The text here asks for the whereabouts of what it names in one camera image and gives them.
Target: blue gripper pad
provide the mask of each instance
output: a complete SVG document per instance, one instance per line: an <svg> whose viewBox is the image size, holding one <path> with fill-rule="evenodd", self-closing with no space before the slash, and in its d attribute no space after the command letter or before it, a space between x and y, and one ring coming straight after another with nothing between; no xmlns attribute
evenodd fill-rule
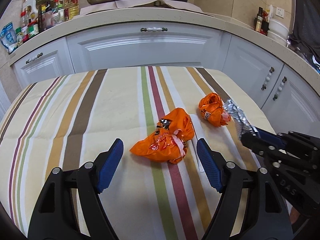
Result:
<svg viewBox="0 0 320 240"><path fill-rule="evenodd" d="M98 194L109 187L113 175L115 174L115 171L123 155L123 141L117 139L114 144L115 145L111 146L109 150L111 152L109 152L109 156L99 172L99 181L96 186Z"/></svg>
<svg viewBox="0 0 320 240"><path fill-rule="evenodd" d="M267 141L268 143L270 143L270 145L275 146L277 148L277 150L279 150L279 149L284 150L285 149L285 144L282 142L282 140L279 137L277 137L274 134L269 133L265 130L259 129L257 127L256 127L256 129L258 130L261 139Z"/></svg>
<svg viewBox="0 0 320 240"><path fill-rule="evenodd" d="M197 154L204 168L205 174L209 180L211 187L215 188L219 193L222 191L221 171L212 159L209 150L204 144L204 140L197 142Z"/></svg>

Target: table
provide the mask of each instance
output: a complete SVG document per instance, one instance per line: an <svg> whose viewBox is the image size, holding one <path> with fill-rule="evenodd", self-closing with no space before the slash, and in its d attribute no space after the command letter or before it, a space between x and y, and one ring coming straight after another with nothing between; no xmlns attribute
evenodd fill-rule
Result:
<svg viewBox="0 0 320 240"><path fill-rule="evenodd" d="M220 194L197 166L192 146L178 164L151 163L129 149L155 130L176 107L198 114L211 92L232 98L252 125L274 133L258 106L228 76L191 67L112 68L29 85L0 125L0 201L25 234L41 188L54 167L77 169L109 149L116 138L124 154L102 205L120 239L201 239ZM242 146L235 123L215 128L199 118L208 144L242 168L259 162ZM233 234L242 223L246 192ZM81 232L88 234L77 192L73 201Z"/></svg>

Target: snack bag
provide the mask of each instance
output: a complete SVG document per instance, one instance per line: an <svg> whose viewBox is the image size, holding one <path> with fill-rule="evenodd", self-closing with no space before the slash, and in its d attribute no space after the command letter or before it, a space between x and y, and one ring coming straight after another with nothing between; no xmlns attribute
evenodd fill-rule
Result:
<svg viewBox="0 0 320 240"><path fill-rule="evenodd" d="M220 127L230 122L230 115L223 109L221 98L216 93L210 93L199 102L202 117L213 126Z"/></svg>
<svg viewBox="0 0 320 240"><path fill-rule="evenodd" d="M11 54L18 47L16 32L13 28L12 22L7 24L1 31L0 41L6 48L7 52Z"/></svg>
<svg viewBox="0 0 320 240"><path fill-rule="evenodd" d="M137 142L131 153L155 162L180 162L187 153L188 140L195 135L190 116L176 108L157 123L157 129L147 138Z"/></svg>

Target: orange plastic bag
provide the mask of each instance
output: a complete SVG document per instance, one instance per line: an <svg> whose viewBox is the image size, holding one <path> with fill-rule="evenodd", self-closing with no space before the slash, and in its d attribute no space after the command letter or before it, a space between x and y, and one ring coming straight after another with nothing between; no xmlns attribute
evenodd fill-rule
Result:
<svg viewBox="0 0 320 240"><path fill-rule="evenodd" d="M216 93L210 93L199 102L199 109L202 117L212 125L220 127L230 122L230 115L223 109L221 98Z"/></svg>
<svg viewBox="0 0 320 240"><path fill-rule="evenodd" d="M188 140L195 135L190 116L176 108L157 123L157 129L147 138L137 142L131 153L155 162L180 162L187 153Z"/></svg>

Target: cabinet handle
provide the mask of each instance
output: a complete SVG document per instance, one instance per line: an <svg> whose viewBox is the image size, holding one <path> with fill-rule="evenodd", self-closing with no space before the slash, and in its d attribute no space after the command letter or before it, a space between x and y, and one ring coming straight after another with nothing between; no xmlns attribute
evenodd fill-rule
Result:
<svg viewBox="0 0 320 240"><path fill-rule="evenodd" d="M153 33L156 33L156 32L167 32L168 29L167 28L156 28L156 27L153 27L153 28L141 28L140 31L141 32L153 32Z"/></svg>
<svg viewBox="0 0 320 240"><path fill-rule="evenodd" d="M274 95L274 97L273 97L273 101L276 101L276 99L278 98L278 96L279 96L279 94L281 93L281 91L282 91L282 88L284 87L284 83L287 81L287 78L286 77L284 77L283 79L282 79L282 82L280 83L280 86L278 86L278 89L277 89L277 91L276 91L276 93L275 93L275 95Z"/></svg>
<svg viewBox="0 0 320 240"><path fill-rule="evenodd" d="M37 56L32 57L31 59L28 59L26 61L26 64L35 61L37 58L40 58L41 56L43 56L43 53L41 52L40 54L38 54Z"/></svg>
<svg viewBox="0 0 320 240"><path fill-rule="evenodd" d="M272 73L275 71L275 69L273 67L270 68L268 75L266 76L266 79L264 80L264 83L262 85L261 90L265 90L267 88L267 84L270 81L270 78L272 76Z"/></svg>

